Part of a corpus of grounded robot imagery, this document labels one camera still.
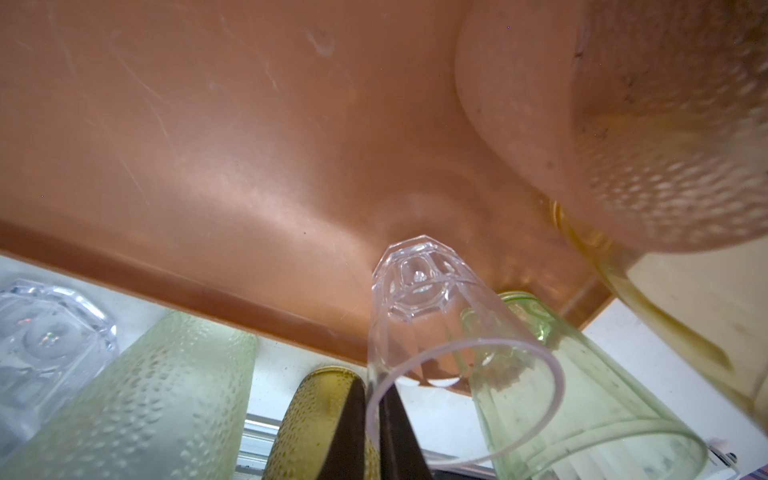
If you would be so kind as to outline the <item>yellow faceted glass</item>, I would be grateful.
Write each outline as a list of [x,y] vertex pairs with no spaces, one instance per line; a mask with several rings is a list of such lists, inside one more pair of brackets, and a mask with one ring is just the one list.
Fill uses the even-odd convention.
[[627,247],[550,204],[611,292],[761,429],[767,427],[767,240],[697,253]]

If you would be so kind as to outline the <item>small clear glass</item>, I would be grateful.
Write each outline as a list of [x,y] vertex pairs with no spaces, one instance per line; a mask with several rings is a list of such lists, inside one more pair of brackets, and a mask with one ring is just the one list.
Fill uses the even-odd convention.
[[366,428],[376,444],[389,393],[434,469],[487,465],[554,419],[559,361],[453,249],[426,235],[390,245],[371,294]]

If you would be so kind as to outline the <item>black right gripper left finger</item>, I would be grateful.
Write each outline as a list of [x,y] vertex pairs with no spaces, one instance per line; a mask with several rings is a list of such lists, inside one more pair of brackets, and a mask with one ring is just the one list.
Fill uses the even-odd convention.
[[359,378],[351,383],[318,480],[365,476],[365,390]]

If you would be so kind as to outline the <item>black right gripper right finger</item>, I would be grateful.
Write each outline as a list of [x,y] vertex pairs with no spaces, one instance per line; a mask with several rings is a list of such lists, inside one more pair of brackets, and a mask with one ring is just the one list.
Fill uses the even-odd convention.
[[433,479],[395,386],[379,404],[379,448],[382,479]]

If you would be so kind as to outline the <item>pale green glass front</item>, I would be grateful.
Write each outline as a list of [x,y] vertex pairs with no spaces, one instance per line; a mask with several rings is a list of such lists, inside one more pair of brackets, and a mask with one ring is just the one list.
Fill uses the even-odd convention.
[[257,349],[246,331],[165,316],[13,454],[2,478],[232,478]]

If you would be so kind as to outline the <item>bright green faceted glass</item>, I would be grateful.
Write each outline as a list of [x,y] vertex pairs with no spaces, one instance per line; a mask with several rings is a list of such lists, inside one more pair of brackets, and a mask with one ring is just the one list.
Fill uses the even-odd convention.
[[534,295],[466,305],[460,367],[478,424],[470,463],[499,479],[694,479],[705,443],[656,396]]

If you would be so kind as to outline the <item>pink textured glass front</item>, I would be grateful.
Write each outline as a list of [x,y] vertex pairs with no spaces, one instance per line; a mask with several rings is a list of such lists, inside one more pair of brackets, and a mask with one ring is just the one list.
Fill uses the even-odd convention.
[[642,251],[767,233],[763,1],[475,1],[455,56],[490,149]]

